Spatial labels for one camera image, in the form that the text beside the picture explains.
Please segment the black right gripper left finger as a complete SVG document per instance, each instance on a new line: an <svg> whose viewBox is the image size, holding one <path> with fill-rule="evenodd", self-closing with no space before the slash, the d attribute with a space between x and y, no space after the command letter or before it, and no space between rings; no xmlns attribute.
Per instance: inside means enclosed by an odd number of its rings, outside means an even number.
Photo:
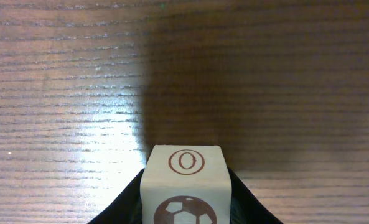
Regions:
<svg viewBox="0 0 369 224"><path fill-rule="evenodd" d="M140 183L144 169L88 224L142 224Z"/></svg>

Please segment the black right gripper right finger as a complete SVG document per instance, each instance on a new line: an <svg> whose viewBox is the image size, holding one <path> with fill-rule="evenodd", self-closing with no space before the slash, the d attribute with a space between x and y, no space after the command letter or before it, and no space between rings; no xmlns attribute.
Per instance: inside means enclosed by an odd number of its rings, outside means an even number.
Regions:
<svg viewBox="0 0 369 224"><path fill-rule="evenodd" d="M230 224L283 224L259 202L231 169L228 172L232 189Z"/></svg>

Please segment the wooden block soccer ball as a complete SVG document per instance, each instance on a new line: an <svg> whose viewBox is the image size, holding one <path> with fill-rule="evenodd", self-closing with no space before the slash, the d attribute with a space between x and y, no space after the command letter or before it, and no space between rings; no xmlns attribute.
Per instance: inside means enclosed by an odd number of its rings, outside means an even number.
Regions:
<svg viewBox="0 0 369 224"><path fill-rule="evenodd" d="M231 180L218 146L154 146L140 184L142 221L229 224Z"/></svg>

